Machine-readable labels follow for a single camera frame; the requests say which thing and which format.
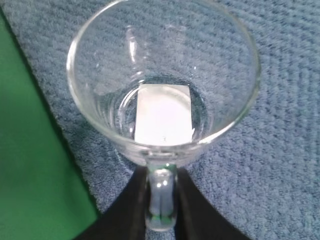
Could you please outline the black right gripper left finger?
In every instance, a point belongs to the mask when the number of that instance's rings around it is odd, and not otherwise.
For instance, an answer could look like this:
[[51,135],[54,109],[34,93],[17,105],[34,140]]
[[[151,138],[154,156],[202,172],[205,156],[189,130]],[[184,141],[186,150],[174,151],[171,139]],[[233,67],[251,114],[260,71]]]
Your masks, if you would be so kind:
[[144,240],[147,168],[138,166],[112,205],[80,240]]

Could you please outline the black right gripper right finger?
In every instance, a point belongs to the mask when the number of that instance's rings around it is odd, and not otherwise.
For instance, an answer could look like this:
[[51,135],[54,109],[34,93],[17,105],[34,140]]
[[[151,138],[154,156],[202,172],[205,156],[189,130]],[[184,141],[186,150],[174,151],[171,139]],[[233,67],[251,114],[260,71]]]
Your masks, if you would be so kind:
[[177,170],[177,240],[249,240],[225,219],[198,190],[184,168]]

